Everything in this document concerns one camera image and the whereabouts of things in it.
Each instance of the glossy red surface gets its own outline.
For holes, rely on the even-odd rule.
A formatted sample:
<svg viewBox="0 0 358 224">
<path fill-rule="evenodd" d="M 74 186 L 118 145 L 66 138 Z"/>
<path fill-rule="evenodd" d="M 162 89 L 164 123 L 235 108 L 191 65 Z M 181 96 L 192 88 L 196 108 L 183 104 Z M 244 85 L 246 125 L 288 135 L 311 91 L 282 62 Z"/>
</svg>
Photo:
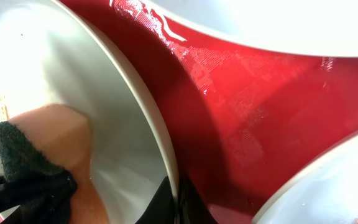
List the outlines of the glossy red surface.
<svg viewBox="0 0 358 224">
<path fill-rule="evenodd" d="M 358 130 L 358 59 L 231 44 L 139 0 L 62 2 L 135 66 L 167 124 L 181 174 L 219 223 L 249 223 L 303 166 Z"/>
</svg>

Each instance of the red surface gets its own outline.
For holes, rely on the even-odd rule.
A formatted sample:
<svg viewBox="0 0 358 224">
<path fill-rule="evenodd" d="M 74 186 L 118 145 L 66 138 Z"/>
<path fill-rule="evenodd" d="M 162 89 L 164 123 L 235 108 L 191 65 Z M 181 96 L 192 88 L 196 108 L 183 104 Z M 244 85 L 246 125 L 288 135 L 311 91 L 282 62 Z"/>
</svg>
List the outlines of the red surface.
<svg viewBox="0 0 358 224">
<path fill-rule="evenodd" d="M 182 175 L 219 223 L 249 223 L 290 177 L 358 130 L 358 59 L 242 47 L 169 19 L 164 25 L 139 0 L 63 3 L 135 66 L 161 110 Z"/>
</svg>

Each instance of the red tablecloth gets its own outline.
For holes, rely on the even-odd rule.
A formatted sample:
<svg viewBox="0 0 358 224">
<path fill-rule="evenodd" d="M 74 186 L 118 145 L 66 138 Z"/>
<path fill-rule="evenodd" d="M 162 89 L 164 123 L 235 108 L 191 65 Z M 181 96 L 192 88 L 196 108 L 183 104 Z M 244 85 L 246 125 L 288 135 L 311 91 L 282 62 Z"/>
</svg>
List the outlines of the red tablecloth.
<svg viewBox="0 0 358 224">
<path fill-rule="evenodd" d="M 139 0 L 62 2 L 135 66 L 161 110 L 182 175 L 219 223 L 249 223 L 303 166 L 358 130 L 356 58 L 231 44 Z"/>
</svg>

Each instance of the red table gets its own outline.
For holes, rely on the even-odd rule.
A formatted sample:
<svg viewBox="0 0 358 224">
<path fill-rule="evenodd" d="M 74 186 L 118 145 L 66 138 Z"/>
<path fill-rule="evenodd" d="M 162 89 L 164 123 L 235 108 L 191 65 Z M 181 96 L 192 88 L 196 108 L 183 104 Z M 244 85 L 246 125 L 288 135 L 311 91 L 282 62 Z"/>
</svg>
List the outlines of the red table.
<svg viewBox="0 0 358 224">
<path fill-rule="evenodd" d="M 289 178 L 358 130 L 358 58 L 243 47 L 139 0 L 62 0 L 127 56 L 155 98 L 182 175 L 219 223 L 249 223 Z"/>
</svg>

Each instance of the white plate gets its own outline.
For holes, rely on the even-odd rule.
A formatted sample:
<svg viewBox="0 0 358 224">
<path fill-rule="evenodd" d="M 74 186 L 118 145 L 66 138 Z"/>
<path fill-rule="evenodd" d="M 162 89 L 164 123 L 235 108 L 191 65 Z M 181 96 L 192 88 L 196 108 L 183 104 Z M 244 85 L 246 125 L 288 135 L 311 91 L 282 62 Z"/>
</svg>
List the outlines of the white plate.
<svg viewBox="0 0 358 224">
<path fill-rule="evenodd" d="M 167 128 L 122 52 L 59 2 L 0 0 L 0 108 L 13 117 L 51 103 L 90 117 L 91 176 L 111 223 L 135 223 L 165 176 L 177 200 Z"/>
<path fill-rule="evenodd" d="M 358 133 L 312 162 L 254 217 L 254 224 L 351 224 L 358 219 Z"/>
<path fill-rule="evenodd" d="M 358 57 L 358 1 L 143 0 L 167 17 L 237 44 Z"/>
</svg>

